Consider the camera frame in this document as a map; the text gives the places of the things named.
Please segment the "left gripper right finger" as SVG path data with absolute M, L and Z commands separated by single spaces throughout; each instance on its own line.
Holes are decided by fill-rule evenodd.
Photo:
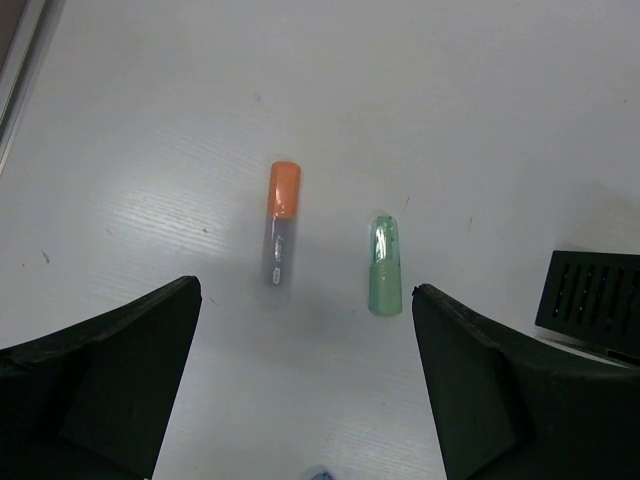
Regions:
M 635 479 L 639 372 L 560 350 L 429 284 L 412 316 L 450 479 Z

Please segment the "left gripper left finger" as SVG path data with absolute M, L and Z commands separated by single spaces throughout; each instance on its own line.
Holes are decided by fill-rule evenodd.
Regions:
M 151 478 L 201 303 L 199 280 L 183 276 L 3 349 L 2 478 Z

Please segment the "orange capped clear highlighter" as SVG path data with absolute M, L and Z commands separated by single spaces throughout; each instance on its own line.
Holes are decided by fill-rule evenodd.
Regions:
M 292 281 L 301 167 L 289 160 L 271 165 L 260 287 L 270 307 L 287 303 Z

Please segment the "black back-left pen holder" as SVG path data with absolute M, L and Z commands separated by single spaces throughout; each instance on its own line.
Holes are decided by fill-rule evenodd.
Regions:
M 639 256 L 556 250 L 535 325 L 639 364 Z

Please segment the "green transparent correction tape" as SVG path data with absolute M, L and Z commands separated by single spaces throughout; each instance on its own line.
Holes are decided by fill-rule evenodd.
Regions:
M 378 215 L 371 223 L 369 311 L 380 317 L 402 312 L 402 277 L 399 230 L 394 217 Z

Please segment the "aluminium rail frame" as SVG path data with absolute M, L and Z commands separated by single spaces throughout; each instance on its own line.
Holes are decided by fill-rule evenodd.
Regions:
M 1 2 L 1 170 L 65 1 Z

